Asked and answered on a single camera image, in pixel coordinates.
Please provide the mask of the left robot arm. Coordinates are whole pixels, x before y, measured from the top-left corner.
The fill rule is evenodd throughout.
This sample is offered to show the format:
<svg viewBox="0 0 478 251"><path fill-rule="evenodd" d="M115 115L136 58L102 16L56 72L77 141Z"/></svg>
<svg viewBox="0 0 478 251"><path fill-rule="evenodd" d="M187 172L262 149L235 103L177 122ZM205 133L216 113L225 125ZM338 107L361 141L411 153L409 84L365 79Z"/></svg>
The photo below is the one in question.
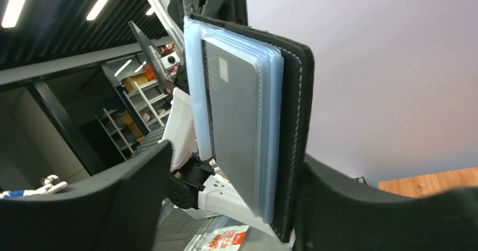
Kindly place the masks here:
<svg viewBox="0 0 478 251"><path fill-rule="evenodd" d="M223 215L274 236L270 225L253 216L229 180L210 165L211 155L198 150L185 62L179 64L174 86L171 115L163 135L174 148L169 199L195 219Z"/></svg>

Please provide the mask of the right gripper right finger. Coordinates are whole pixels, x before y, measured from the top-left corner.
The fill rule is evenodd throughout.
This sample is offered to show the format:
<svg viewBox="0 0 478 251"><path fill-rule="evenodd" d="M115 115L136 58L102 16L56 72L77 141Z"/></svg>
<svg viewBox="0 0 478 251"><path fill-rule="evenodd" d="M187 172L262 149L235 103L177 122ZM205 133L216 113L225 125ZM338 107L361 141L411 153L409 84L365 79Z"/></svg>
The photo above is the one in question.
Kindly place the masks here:
<svg viewBox="0 0 478 251"><path fill-rule="evenodd" d="M477 188L421 198L381 191L305 156L296 250L476 250Z"/></svg>

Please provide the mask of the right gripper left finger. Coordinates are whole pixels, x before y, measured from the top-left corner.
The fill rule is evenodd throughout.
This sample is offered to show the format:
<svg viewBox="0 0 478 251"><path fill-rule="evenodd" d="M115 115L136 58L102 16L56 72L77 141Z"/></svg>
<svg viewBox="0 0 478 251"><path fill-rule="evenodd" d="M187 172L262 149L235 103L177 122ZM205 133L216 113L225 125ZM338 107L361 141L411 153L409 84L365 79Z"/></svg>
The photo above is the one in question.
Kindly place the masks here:
<svg viewBox="0 0 478 251"><path fill-rule="evenodd" d="M163 140L56 194L1 200L1 249L152 250L172 154Z"/></svg>

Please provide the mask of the silver VIP card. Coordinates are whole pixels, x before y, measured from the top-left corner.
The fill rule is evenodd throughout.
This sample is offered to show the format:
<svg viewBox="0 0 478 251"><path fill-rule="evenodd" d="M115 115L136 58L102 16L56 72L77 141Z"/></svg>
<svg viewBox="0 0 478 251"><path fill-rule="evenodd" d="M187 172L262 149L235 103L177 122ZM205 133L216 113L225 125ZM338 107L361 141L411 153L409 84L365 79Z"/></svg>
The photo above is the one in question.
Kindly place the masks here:
<svg viewBox="0 0 478 251"><path fill-rule="evenodd" d="M256 58L221 39L203 39L215 159L254 215L259 215Z"/></svg>

